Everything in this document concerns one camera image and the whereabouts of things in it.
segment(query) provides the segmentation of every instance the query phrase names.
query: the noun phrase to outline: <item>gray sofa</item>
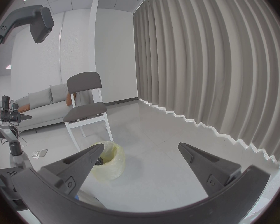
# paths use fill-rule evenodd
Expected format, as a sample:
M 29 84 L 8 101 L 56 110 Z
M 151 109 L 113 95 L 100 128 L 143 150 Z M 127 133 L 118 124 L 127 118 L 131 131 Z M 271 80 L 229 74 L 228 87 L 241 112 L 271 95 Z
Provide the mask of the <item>gray sofa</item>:
M 56 123 L 63 122 L 63 118 L 67 115 L 67 113 L 72 109 L 72 104 L 70 106 L 67 106 L 66 104 L 66 95 L 64 94 L 64 90 L 59 91 L 58 89 L 55 89 L 55 92 L 53 94 L 53 100 L 54 95 L 58 95 L 58 101 L 59 102 L 51 102 L 48 105 L 42 105 L 37 108 L 33 108 L 31 106 L 32 103 L 32 96 L 37 93 L 29 94 L 26 97 L 23 97 L 21 99 L 18 99 L 15 101 L 19 105 L 19 107 L 22 107 L 26 104 L 30 104 L 30 110 L 23 112 L 22 114 L 27 114 L 32 116 L 31 119 L 24 120 L 19 123 L 18 130 L 24 131 L 28 129 L 34 129 L 39 128 L 46 125 L 52 125 Z M 90 99 L 90 93 L 89 92 L 79 92 L 76 95 L 75 102 L 76 106 L 89 104 L 91 101 Z

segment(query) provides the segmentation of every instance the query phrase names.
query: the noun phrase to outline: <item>white pillar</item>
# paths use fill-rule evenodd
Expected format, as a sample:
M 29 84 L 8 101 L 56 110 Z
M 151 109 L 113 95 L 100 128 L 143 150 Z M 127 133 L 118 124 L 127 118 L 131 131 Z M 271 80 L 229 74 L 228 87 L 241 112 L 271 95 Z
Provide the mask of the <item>white pillar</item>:
M 88 65 L 89 71 L 96 71 L 96 59 L 95 59 L 95 28 L 96 28 L 96 11 L 98 8 L 98 0 L 93 0 L 89 16 L 88 24 Z M 92 91 L 93 101 L 99 102 L 100 97 L 98 90 Z

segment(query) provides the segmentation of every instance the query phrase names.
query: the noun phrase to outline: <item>curtain fold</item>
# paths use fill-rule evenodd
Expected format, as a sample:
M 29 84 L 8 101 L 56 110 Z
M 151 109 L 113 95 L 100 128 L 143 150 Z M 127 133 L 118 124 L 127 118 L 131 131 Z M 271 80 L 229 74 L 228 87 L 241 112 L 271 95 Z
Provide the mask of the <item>curtain fold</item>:
M 138 96 L 280 161 L 280 21 L 265 0 L 145 0 Z

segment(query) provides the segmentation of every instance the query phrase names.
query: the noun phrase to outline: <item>sofa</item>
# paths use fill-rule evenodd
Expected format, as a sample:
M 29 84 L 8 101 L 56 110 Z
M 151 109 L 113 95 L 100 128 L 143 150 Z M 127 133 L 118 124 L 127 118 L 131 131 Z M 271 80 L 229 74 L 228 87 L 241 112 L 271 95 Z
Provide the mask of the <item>sofa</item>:
M 18 130 L 24 131 L 63 122 L 63 118 L 72 109 L 72 104 L 67 106 L 69 99 L 67 85 L 61 84 L 50 86 L 43 91 L 30 93 L 26 97 L 16 100 L 14 103 L 19 105 L 19 111 L 22 107 L 29 107 L 29 110 L 24 110 L 21 114 L 32 116 L 31 119 L 20 122 Z M 75 102 L 76 106 L 89 104 L 91 93 L 88 91 L 77 93 Z

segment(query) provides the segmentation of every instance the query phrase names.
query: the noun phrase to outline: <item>tiled floor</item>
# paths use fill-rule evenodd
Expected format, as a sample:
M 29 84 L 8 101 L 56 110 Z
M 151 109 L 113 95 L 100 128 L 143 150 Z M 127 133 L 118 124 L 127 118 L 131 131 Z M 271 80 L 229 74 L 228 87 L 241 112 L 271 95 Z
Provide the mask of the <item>tiled floor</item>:
M 111 182 L 98 182 L 90 175 L 81 190 L 99 199 L 107 208 L 148 212 L 182 207 L 207 197 L 196 176 L 183 159 L 177 145 L 185 142 L 204 151 L 240 163 L 242 170 L 254 164 L 272 174 L 270 181 L 251 213 L 243 220 L 250 223 L 273 197 L 280 186 L 280 168 L 266 160 L 261 152 L 254 153 L 236 142 L 217 137 L 202 125 L 195 126 L 174 114 L 166 114 L 144 102 L 133 101 L 108 106 L 108 120 L 114 141 L 124 148 L 126 169 Z M 72 129 L 81 149 L 108 140 L 103 121 Z M 27 141 L 23 150 L 30 156 L 35 170 L 77 152 L 63 123 L 24 131 Z M 48 149 L 45 157 L 33 159 L 32 152 Z M 9 167 L 9 147 L 0 144 L 0 168 Z

